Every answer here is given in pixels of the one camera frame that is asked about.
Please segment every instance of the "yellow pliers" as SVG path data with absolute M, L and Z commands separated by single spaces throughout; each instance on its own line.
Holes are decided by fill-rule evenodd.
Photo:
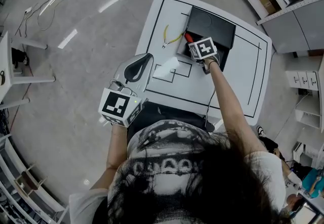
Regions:
M 183 33 L 181 33 L 181 34 L 178 36 L 178 38 L 176 38 L 176 39 L 174 39 L 174 40 L 171 40 L 171 41 L 167 42 L 167 29 L 168 29 L 168 26 L 169 26 L 169 25 L 167 25 L 167 26 L 165 27 L 165 29 L 164 29 L 164 33 L 163 33 L 164 43 L 163 43 L 162 49 L 164 49 L 168 44 L 171 44 L 171 43 L 177 41 L 177 40 L 180 39 L 181 36 L 183 35 Z

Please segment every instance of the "gray floor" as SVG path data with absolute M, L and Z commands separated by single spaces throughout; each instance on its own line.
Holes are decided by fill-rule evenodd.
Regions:
M 5 28 L 15 33 L 25 9 L 36 3 L 39 7 L 45 1 L 6 0 L 5 6 L 0 7 L 0 24 L 8 16 Z M 14 122 L 16 110 L 10 110 L 11 132 L 25 161 L 37 163 L 39 175 L 49 177 L 46 186 L 65 203 L 69 194 L 89 189 L 104 170 L 110 125 L 102 127 L 98 121 L 101 94 L 118 64 L 134 54 L 152 3 L 152 0 L 119 0 L 98 13 L 108 1 L 65 0 L 56 8 L 54 22 L 46 31 L 37 25 L 37 15 L 28 21 L 28 37 L 49 45 L 46 51 L 27 50 L 32 73 L 54 74 L 57 80 L 30 86 L 27 97 L 31 103 L 19 108 Z M 258 18 L 245 0 L 202 1 L 257 27 Z M 53 7 L 39 18 L 43 28 L 52 17 Z M 75 37 L 64 49 L 58 49 L 74 29 Z M 24 24 L 21 30 L 24 36 Z M 286 83 L 284 68 L 289 56 L 273 56 L 259 120 L 288 158 L 302 128 L 291 115 L 298 96 Z M 5 100 L 22 98 L 26 89 L 27 85 L 15 86 Z

